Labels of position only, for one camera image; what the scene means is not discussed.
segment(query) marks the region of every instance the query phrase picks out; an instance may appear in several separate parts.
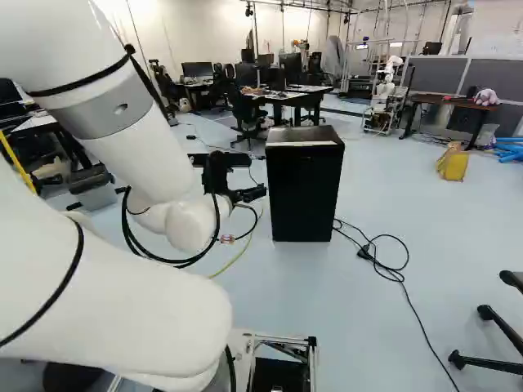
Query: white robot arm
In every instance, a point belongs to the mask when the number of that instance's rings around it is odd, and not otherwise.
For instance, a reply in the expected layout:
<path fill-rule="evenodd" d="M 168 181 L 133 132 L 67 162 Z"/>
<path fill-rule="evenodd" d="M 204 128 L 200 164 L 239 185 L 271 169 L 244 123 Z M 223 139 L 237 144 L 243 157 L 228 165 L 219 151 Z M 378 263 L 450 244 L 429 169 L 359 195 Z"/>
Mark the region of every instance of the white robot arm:
<path fill-rule="evenodd" d="M 89 0 L 6 2 L 0 34 L 0 74 L 132 187 L 137 221 L 174 247 L 202 248 L 218 223 L 214 202 L 183 201 L 191 163 L 101 11 Z M 231 328 L 225 292 L 110 246 L 3 161 L 0 179 L 0 357 L 106 368 L 164 391 L 205 388 Z M 217 205 L 230 214 L 227 197 Z"/>

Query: gray partition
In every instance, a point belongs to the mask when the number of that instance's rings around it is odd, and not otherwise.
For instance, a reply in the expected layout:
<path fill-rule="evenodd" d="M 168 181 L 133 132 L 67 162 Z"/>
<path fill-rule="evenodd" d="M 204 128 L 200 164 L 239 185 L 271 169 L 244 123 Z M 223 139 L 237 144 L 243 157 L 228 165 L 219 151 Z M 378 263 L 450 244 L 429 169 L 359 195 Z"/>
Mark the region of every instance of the gray partition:
<path fill-rule="evenodd" d="M 460 94 L 471 86 L 492 88 L 501 100 L 523 102 L 523 61 L 472 59 Z"/>
<path fill-rule="evenodd" d="M 410 57 L 409 65 L 416 66 L 411 90 L 455 94 L 467 66 L 467 58 L 423 56 Z M 412 67 L 405 70 L 403 85 L 409 84 Z"/>
<path fill-rule="evenodd" d="M 490 112 L 486 123 L 499 124 L 497 137 L 511 137 L 523 116 L 523 106 L 502 104 L 495 112 Z"/>

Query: floor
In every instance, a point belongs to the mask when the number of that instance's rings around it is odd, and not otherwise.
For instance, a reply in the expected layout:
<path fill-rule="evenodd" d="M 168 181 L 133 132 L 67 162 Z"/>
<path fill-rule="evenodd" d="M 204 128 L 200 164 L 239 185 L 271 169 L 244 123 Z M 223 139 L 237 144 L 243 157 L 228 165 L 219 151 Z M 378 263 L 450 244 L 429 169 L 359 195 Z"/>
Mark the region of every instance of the floor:
<path fill-rule="evenodd" d="M 181 124 L 172 131 L 187 152 L 206 150 L 200 141 L 187 140 L 188 134 L 198 135 L 208 145 L 229 148 L 236 135 L 224 125 L 230 121 L 229 115 L 207 116 L 212 120 L 180 115 Z M 405 285 L 444 363 L 454 349 L 520 362 L 503 334 L 479 320 L 476 307 L 491 304 L 516 330 L 523 326 L 521 296 L 498 278 L 500 270 L 523 270 L 518 257 L 523 252 L 523 167 L 472 154 L 465 181 L 447 182 L 435 171 L 443 147 L 364 135 L 360 118 L 322 115 L 346 143 L 337 216 L 369 236 L 389 233 L 406 242 L 410 264 Z M 263 154 L 263 146 L 257 145 L 253 153 Z M 256 181 L 266 181 L 263 161 L 253 161 L 252 175 Z M 247 170 L 236 169 L 230 185 L 252 186 Z M 71 202 L 68 194 L 49 201 L 59 209 Z M 354 246 L 336 233 L 330 243 L 274 243 L 268 198 L 253 206 L 259 212 L 264 210 L 253 242 L 217 278 L 229 292 L 235 326 L 275 335 L 317 336 L 319 391 L 453 390 L 396 283 L 377 276 L 356 257 Z M 108 241 L 125 247 L 118 206 L 94 213 L 92 219 Z M 251 223 L 247 211 L 237 211 L 223 232 L 240 233 Z M 176 254 L 162 238 L 138 228 L 136 232 L 151 249 Z M 356 232 L 350 235 L 358 238 Z M 191 271 L 208 275 L 219 270 L 240 246 L 216 247 Z M 379 247 L 383 263 L 403 262 L 405 254 L 393 242 L 384 240 Z M 463 392 L 523 390 L 518 376 L 473 367 L 462 372 L 449 369 Z M 147 390 L 130 382 L 120 388 L 125 392 Z"/>

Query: yellow bag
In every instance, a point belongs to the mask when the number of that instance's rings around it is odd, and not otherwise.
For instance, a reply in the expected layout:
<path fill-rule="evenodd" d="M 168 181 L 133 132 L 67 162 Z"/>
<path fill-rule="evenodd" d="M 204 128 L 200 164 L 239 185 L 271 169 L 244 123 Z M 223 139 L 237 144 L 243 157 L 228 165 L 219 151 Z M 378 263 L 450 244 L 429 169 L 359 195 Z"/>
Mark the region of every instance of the yellow bag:
<path fill-rule="evenodd" d="M 438 159 L 436 170 L 440 177 L 449 181 L 463 181 L 467 172 L 468 152 L 463 151 L 460 141 L 451 141 L 449 148 Z"/>

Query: black ring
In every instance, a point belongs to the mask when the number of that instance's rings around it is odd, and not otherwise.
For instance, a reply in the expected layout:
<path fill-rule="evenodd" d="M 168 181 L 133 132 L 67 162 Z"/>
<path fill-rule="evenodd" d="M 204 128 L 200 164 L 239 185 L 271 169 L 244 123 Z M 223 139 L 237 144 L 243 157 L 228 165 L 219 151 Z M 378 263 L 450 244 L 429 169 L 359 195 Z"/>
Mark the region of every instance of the black ring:
<path fill-rule="evenodd" d="M 76 267 L 78 267 L 78 264 L 80 262 L 80 258 L 82 257 L 82 251 L 83 251 L 83 230 L 82 227 L 73 220 L 74 225 L 76 226 L 76 230 L 78 231 L 78 244 L 76 246 L 76 252 L 74 253 L 73 261 L 71 261 L 71 265 L 69 266 L 69 269 L 67 270 L 67 273 L 65 274 L 64 278 L 62 279 L 62 282 L 60 283 L 60 286 L 53 292 L 52 296 L 49 297 L 47 301 L 42 305 L 42 307 L 36 312 L 33 317 L 31 317 L 29 320 L 27 320 L 21 327 L 16 329 L 11 335 L 8 337 L 2 339 L 0 341 L 0 348 L 2 348 L 4 345 L 7 345 L 8 343 L 11 343 L 13 340 L 15 340 L 18 336 L 22 335 L 24 332 L 26 332 L 28 329 L 30 329 L 58 300 L 60 295 L 64 292 L 65 288 L 69 284 L 71 278 L 74 275 L 74 272 L 76 271 Z"/>
<path fill-rule="evenodd" d="M 94 73 L 91 76 L 87 76 L 86 78 L 82 78 L 80 80 L 77 80 L 76 82 L 64 84 L 63 86 L 53 87 L 48 90 L 40 90 L 40 91 L 31 91 L 28 92 L 30 96 L 54 96 L 56 94 L 60 94 L 61 92 L 71 91 L 75 88 L 79 88 L 82 86 L 85 86 L 87 84 L 93 83 L 98 79 L 105 78 L 106 76 L 111 75 L 112 73 L 118 71 L 120 68 L 122 68 L 125 63 L 129 61 L 129 58 L 131 57 L 130 54 L 126 53 L 124 57 L 122 57 L 121 60 L 119 60 L 117 63 L 114 63 L 109 68 L 103 69 L 100 72 Z"/>
<path fill-rule="evenodd" d="M 146 207 L 143 211 L 140 211 L 140 212 L 130 212 L 128 208 L 126 208 L 125 210 L 127 211 L 127 213 L 129 215 L 137 216 L 137 215 L 145 214 L 146 212 L 148 212 L 150 210 L 150 207 Z"/>

